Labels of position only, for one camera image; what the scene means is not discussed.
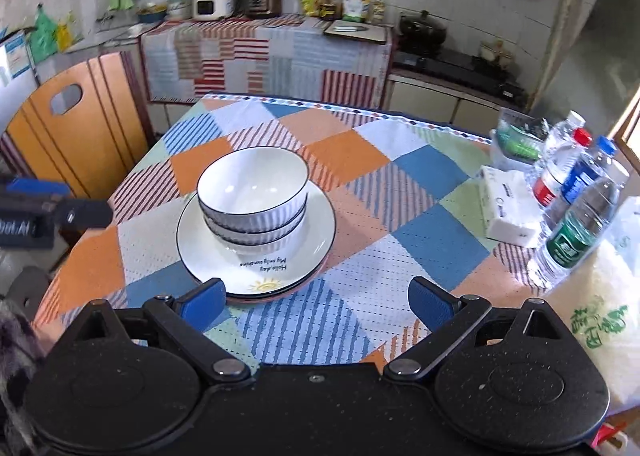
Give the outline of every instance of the patchwork tablecloth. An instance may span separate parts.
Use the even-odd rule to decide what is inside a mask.
[[[178,218],[209,163],[235,149],[281,146],[310,166],[335,208],[324,271],[267,304],[228,306],[207,337],[245,360],[380,367],[428,332],[407,286],[427,276],[494,306],[536,294],[532,252],[484,237],[477,181],[487,139],[367,110],[210,95],[193,106],[111,197],[114,223],[87,233],[52,283],[37,325],[66,326],[92,298],[138,307],[196,286],[178,256]]]
[[[378,108],[391,53],[322,34],[326,23],[274,19],[166,22],[142,36],[149,97],[195,102],[212,92],[268,93]]]

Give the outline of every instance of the chair backrest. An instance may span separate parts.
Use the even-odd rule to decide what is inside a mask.
[[[74,85],[81,93],[78,103],[55,114],[52,99]],[[36,178],[63,181],[77,197],[108,198],[152,145],[141,102],[129,57],[102,55],[35,90],[7,135]]]

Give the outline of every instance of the yellow sun drawing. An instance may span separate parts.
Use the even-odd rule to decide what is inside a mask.
[[[281,286],[281,282],[278,279],[271,279],[265,277],[262,281],[255,281],[249,288],[254,292],[271,292],[277,290]]]

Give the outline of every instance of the red bottle cap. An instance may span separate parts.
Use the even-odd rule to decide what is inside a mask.
[[[591,135],[585,128],[578,128],[574,131],[574,140],[581,146],[587,147],[591,143]]]

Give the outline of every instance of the blue bottle cap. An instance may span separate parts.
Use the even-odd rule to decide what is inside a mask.
[[[616,147],[616,144],[610,141],[606,136],[598,137],[598,148],[601,149],[605,154],[608,154],[609,156],[613,156],[618,150],[618,148]]]

